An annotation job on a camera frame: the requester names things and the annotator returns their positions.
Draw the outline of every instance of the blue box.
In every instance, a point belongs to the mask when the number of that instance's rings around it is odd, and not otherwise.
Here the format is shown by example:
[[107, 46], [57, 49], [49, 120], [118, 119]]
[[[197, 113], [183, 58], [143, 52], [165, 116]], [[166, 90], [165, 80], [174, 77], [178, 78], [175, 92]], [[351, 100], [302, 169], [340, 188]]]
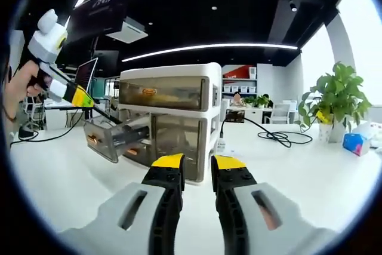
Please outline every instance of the blue box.
[[345, 134], [342, 146], [358, 156], [366, 154], [370, 150], [370, 140], [360, 134]]

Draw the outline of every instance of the white chair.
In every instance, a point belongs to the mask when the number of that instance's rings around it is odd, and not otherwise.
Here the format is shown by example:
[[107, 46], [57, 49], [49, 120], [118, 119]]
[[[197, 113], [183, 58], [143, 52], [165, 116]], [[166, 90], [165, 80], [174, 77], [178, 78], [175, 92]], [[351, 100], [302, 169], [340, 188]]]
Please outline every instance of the white chair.
[[270, 117], [265, 116], [271, 124], [289, 124], [290, 104], [274, 104]]
[[28, 122], [24, 124], [25, 127], [29, 127], [31, 130], [34, 127], [42, 128], [45, 118], [44, 105], [37, 103], [36, 97], [26, 97], [23, 102], [23, 110], [29, 117]]

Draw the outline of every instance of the wrist strap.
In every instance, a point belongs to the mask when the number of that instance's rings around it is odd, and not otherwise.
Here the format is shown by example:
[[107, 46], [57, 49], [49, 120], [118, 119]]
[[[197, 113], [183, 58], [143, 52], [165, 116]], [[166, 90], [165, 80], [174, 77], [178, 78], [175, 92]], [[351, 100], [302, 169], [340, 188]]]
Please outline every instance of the wrist strap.
[[5, 116], [7, 117], [7, 119], [9, 119], [13, 124], [16, 122], [16, 117], [14, 118], [11, 118], [7, 112], [7, 110], [5, 109], [4, 105], [2, 105], [2, 110], [4, 111], [4, 114]]

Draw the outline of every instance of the transparent drawer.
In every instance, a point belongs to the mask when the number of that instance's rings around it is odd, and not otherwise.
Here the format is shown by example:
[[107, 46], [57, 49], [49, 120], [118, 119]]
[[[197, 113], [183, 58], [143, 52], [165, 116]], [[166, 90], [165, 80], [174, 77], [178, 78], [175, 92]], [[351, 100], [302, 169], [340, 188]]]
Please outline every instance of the transparent drawer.
[[131, 145], [141, 142], [137, 140], [137, 131], [143, 133], [145, 139], [149, 138], [149, 126], [149, 115], [120, 125], [115, 125], [105, 117], [98, 116], [85, 122], [84, 131], [88, 146], [109, 161], [116, 163], [120, 155], [131, 149]]
[[156, 158], [183, 153], [186, 156], [186, 179], [202, 180], [204, 163], [198, 151], [204, 124], [203, 120], [193, 118], [153, 115], [152, 134]]
[[161, 77], [121, 80], [119, 102], [125, 105], [207, 110], [208, 78]]

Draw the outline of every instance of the window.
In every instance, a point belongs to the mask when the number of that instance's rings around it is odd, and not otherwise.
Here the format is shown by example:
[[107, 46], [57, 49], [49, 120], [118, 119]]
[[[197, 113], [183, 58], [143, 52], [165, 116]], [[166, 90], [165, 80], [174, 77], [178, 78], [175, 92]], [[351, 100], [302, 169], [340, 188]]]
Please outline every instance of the window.
[[316, 85], [320, 76], [332, 72], [334, 55], [325, 25], [322, 25], [301, 49], [301, 61], [305, 93]]
[[119, 85], [115, 85], [115, 82], [119, 83], [119, 78], [109, 78], [105, 80], [105, 96], [118, 97]]
[[374, 105], [382, 105], [382, 22], [373, 0], [341, 0], [338, 5], [356, 72], [364, 80], [363, 92]]

